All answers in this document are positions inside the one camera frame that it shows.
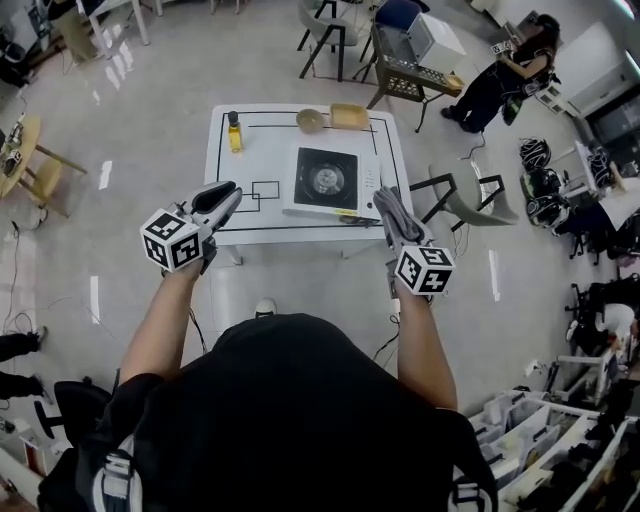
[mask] gray chair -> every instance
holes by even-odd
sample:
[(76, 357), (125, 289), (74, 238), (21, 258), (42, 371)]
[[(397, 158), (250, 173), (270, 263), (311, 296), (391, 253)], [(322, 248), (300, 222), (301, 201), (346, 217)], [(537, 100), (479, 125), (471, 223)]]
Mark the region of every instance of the gray chair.
[[(518, 223), (518, 215), (511, 210), (507, 202), (502, 176), (487, 176), (478, 179), (469, 160), (451, 160), (431, 167), (431, 179), (411, 185), (409, 190), (433, 187), (438, 202), (425, 215), (425, 224), (440, 210), (445, 210), (460, 218), (451, 231), (460, 229), (465, 223), (472, 226), (510, 226)], [(498, 188), (484, 201), (481, 184), (498, 183)], [(493, 211), (482, 210), (493, 202)]]
[[(313, 64), (313, 61), (320, 53), (323, 45), (331, 45), (331, 52), (335, 53), (338, 46), (338, 82), (342, 82), (342, 67), (344, 64), (344, 47), (356, 46), (358, 44), (358, 34), (346, 21), (336, 17), (336, 0), (324, 0), (315, 15), (311, 14), (313, 9), (318, 7), (317, 0), (298, 0), (298, 17), (300, 22), (307, 28), (302, 41), (298, 45), (298, 51), (302, 50), (309, 34), (317, 41), (316, 47), (304, 66), (300, 78), (304, 78)], [(321, 18), (320, 15), (327, 5), (331, 5), (331, 18)]]

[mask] bowl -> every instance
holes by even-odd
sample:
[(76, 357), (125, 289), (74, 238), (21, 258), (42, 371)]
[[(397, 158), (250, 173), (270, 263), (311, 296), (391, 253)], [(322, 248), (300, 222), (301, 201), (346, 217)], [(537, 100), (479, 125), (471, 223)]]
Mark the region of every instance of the bowl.
[(298, 112), (296, 123), (303, 133), (318, 133), (324, 128), (324, 116), (312, 108)]

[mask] desk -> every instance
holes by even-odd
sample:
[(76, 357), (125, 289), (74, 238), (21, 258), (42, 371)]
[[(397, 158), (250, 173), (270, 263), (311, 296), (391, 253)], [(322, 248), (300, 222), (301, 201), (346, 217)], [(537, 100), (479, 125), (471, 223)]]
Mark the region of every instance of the desk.
[(583, 194), (584, 192), (592, 192), (594, 194), (598, 193), (598, 187), (596, 186), (596, 180), (593, 177), (593, 173), (591, 172), (591, 165), (589, 165), (589, 157), (591, 156), (591, 152), (589, 151), (589, 148), (587, 148), (584, 144), (582, 144), (579, 141), (575, 141), (574, 142), (574, 147), (568, 149), (567, 151), (562, 152), (560, 155), (558, 155), (556, 158), (554, 158), (553, 160), (551, 160), (549, 162), (549, 166), (551, 166), (552, 164), (555, 164), (556, 162), (558, 162), (559, 160), (562, 160), (563, 158), (572, 155), (573, 153), (578, 153), (578, 156), (580, 157), (580, 163), (582, 164), (582, 168), (584, 169), (584, 174), (587, 178), (587, 183), (586, 184), (582, 184), (579, 187), (573, 189), (573, 190), (569, 190), (568, 192), (565, 192), (563, 195), (566, 199), (571, 199), (572, 197), (576, 197), (579, 196), (580, 194)]
[[(360, 72), (365, 71), (362, 77), (364, 82), (369, 69), (375, 63), (378, 91), (367, 108), (373, 108), (385, 95), (422, 103), (420, 125), (416, 129), (418, 133), (422, 128), (427, 105), (444, 95), (457, 98), (462, 92), (462, 87), (450, 84), (442, 73), (418, 66), (406, 32), (376, 23), (371, 27), (371, 38), (374, 49), (371, 60), (353, 77), (355, 80)], [(427, 98), (423, 88), (437, 91), (439, 94)]]
[[(11, 192), (13, 187), (20, 185), (29, 192), (34, 201), (45, 204), (63, 217), (68, 218), (69, 214), (64, 208), (51, 200), (51, 194), (62, 174), (62, 166), (68, 165), (84, 174), (87, 174), (87, 171), (78, 164), (74, 164), (38, 144), (38, 138), (40, 137), (39, 117), (27, 117), (22, 121), (22, 125), (24, 126), (22, 144), (17, 148), (22, 155), (22, 160), (11, 176), (7, 177), (4, 174), (0, 174), (0, 199)], [(31, 156), (35, 151), (39, 151), (49, 158), (34, 173), (29, 168), (29, 160), (31, 160)], [(32, 178), (31, 183), (25, 179), (25, 174)]]
[[(296, 114), (314, 108), (325, 117), (320, 133), (303, 134)], [(244, 151), (232, 153), (227, 131), (228, 112), (238, 112)], [(235, 245), (279, 242), (323, 242), (342, 240), (383, 240), (381, 224), (351, 226), (337, 218), (285, 215), (282, 212), (281, 184), (291, 164), (292, 148), (321, 145), (336, 151), (372, 153), (380, 159), (384, 185), (396, 186), (402, 202), (413, 212), (407, 171), (393, 116), (369, 112), (370, 129), (364, 131), (330, 128), (327, 105), (220, 105), (211, 114), (204, 182), (232, 180), (242, 187), (243, 199), (229, 222), (216, 233), (218, 245), (229, 246), (234, 262), (241, 262)]]

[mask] white table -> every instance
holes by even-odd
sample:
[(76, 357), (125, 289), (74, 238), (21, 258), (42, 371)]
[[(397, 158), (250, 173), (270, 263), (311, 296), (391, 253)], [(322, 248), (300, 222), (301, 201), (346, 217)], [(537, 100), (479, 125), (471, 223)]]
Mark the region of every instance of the white table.
[(587, 183), (580, 185), (579, 187), (569, 190), (565, 192), (563, 195), (566, 199), (571, 199), (572, 197), (579, 196), (585, 192), (598, 193), (598, 187), (596, 186), (596, 180), (593, 177), (593, 173), (591, 172), (591, 166), (589, 165), (589, 157), (591, 156), (591, 152), (589, 149), (582, 144), (580, 141), (574, 142), (574, 147), (564, 151), (556, 158), (549, 162), (549, 165), (552, 165), (563, 158), (572, 155), (573, 153), (578, 153), (580, 157), (580, 163), (582, 164), (582, 168), (584, 169), (584, 174), (587, 178)]
[[(322, 132), (305, 135), (299, 130), (295, 118), (304, 108), (314, 108), (324, 114), (326, 127)], [(242, 128), (242, 153), (232, 153), (229, 148), (227, 113), (232, 110), (238, 112)], [(220, 105), (213, 109), (204, 182), (231, 180), (242, 187), (242, 203), (215, 235), (218, 245), (228, 246), (234, 263), (242, 262), (237, 245), (384, 239), (381, 224), (365, 228), (343, 224), (337, 218), (282, 212), (281, 180), (291, 165), (293, 148), (299, 145), (378, 155), (382, 184), (398, 187), (402, 202), (413, 213), (393, 116), (369, 111), (369, 119), (370, 129), (352, 131), (330, 128), (326, 105), (247, 104)]]

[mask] helmet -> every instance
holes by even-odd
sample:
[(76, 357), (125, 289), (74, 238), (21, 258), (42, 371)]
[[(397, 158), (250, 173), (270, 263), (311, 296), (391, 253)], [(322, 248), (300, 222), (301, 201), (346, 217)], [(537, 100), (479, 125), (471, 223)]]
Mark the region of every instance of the helmet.
[(525, 172), (520, 178), (520, 184), (527, 199), (560, 194), (564, 190), (564, 183), (553, 169)]
[(558, 194), (532, 199), (527, 203), (527, 216), (534, 226), (557, 228), (569, 217), (569, 206)]
[(544, 139), (524, 139), (520, 145), (520, 158), (527, 171), (543, 169), (551, 160), (551, 149)]

